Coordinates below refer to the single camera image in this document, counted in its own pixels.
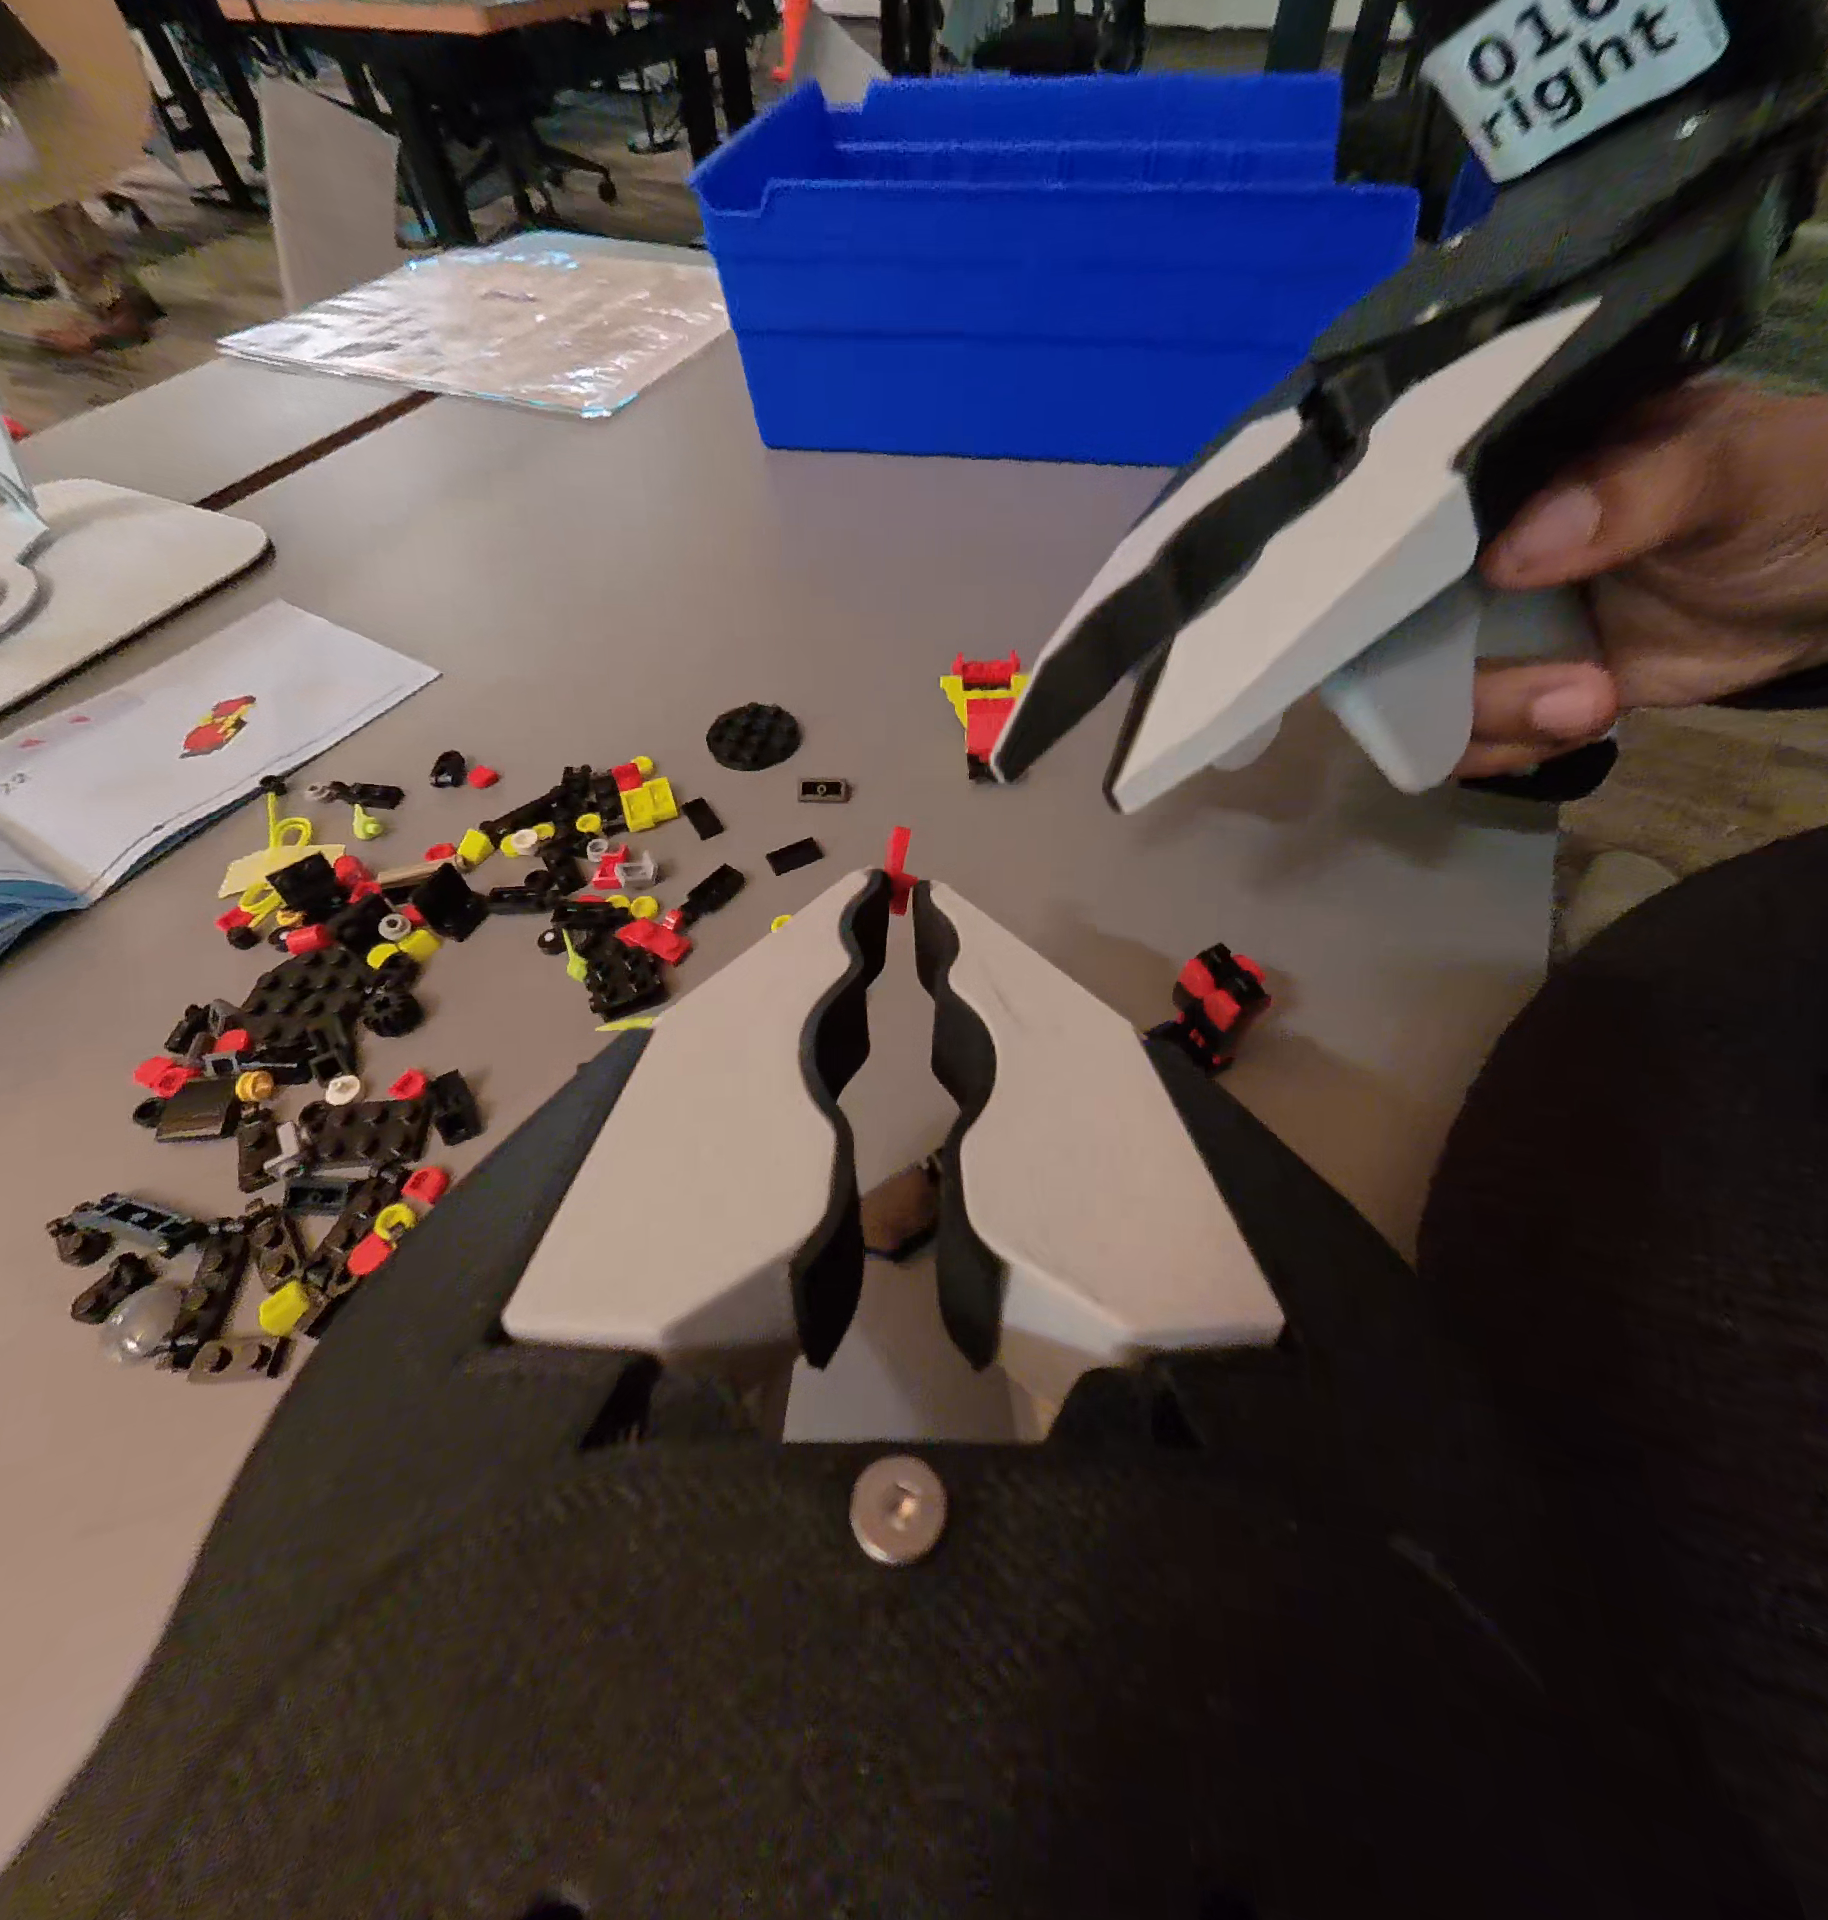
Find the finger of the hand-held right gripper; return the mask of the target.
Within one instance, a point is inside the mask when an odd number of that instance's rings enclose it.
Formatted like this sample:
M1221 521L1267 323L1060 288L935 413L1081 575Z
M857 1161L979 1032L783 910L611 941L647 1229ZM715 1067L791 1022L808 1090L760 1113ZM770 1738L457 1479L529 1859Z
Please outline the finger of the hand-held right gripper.
M1374 395L1270 395L1213 438L1127 528L1045 640L990 750L990 775L1019 779L1116 684L1159 661L1275 533L1351 475L1374 421Z
M1477 658L1598 661L1576 591L1475 580L1477 516L1453 465L1596 307L1503 330L1374 421L1358 466L1167 647L1105 777L1118 812L1252 763L1312 692L1384 779L1426 793L1465 753Z

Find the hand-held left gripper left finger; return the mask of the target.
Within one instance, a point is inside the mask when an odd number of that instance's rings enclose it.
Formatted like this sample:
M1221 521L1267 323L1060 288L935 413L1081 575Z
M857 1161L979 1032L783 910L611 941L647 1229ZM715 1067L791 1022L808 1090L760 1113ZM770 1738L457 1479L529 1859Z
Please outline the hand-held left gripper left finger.
M842 875L656 1022L507 1301L512 1337L754 1392L829 1365L866 1263L838 1097L891 901L884 870Z

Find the clear plastic bag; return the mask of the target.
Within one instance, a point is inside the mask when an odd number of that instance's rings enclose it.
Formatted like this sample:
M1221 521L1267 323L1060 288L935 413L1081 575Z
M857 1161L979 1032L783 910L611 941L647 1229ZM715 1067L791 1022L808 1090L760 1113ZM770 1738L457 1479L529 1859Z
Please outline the clear plastic bag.
M225 335L223 354L551 415L608 417L729 330L694 251L520 235L428 251L295 312Z

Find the pile of lego pieces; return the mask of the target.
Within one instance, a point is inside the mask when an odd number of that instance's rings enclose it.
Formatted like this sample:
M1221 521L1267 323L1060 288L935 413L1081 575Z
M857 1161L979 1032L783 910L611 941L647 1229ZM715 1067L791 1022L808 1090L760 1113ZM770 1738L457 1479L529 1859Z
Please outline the pile of lego pieces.
M261 794L263 862L225 883L218 930L272 966L235 998L187 1002L135 1071L132 1119L152 1140L233 1148L235 1208L108 1191L45 1224L56 1257L89 1274L69 1316L115 1361L181 1378L282 1376L452 1189L438 1148L487 1134L464 1069L372 1073L375 1046L420 1032L446 948L532 920L598 1032L627 1032L650 1024L694 930L687 894L650 890L663 870L639 839L683 818L683 800L647 755L570 763L393 870L333 851L286 812L277 775Z

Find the blue plastic bin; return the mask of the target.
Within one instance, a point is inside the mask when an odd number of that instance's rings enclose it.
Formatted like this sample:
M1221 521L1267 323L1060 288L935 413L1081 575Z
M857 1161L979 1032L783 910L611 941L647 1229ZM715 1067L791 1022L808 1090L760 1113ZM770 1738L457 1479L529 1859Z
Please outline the blue plastic bin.
M802 82L690 175L772 449L1180 466L1438 209L1340 77Z

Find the person's right hand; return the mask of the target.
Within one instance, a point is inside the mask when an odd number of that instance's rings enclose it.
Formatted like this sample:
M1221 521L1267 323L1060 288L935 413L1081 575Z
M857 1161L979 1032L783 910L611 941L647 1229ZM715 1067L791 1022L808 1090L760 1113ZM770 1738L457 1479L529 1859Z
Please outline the person's right hand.
M1484 662L1455 777L1517 775L1645 709L1828 707L1828 395L1698 379L1483 548L1498 591L1571 587L1596 658Z

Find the yellow red lego car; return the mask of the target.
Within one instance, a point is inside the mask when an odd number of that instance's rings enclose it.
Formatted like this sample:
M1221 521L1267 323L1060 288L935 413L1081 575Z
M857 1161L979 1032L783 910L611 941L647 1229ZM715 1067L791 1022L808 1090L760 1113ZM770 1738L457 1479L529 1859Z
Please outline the yellow red lego car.
M990 755L1026 686L1027 669L1014 651L1002 658L957 652L950 673L942 675L942 694L964 730L968 779L996 779Z

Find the open lego instruction booklet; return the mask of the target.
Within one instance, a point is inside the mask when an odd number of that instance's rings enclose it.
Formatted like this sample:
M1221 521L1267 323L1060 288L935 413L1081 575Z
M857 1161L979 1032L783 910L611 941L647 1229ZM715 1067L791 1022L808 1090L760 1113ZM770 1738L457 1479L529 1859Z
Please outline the open lego instruction booklet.
M0 959L438 679L286 602L0 735Z

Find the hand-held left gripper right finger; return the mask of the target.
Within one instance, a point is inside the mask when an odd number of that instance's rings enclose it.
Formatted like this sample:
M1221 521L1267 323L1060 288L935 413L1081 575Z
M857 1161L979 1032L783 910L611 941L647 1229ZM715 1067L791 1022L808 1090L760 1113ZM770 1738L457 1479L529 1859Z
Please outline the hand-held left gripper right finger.
M910 923L952 1108L935 1298L1013 1438L1093 1372L1273 1347L1284 1307L1141 1029L957 887L919 879Z

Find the white stand base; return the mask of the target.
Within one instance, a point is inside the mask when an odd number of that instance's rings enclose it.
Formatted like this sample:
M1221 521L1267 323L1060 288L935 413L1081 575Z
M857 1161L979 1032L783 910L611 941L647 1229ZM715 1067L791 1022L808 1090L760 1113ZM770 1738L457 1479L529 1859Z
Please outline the white stand base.
M269 554L229 514L82 477L32 484L0 407L0 717Z

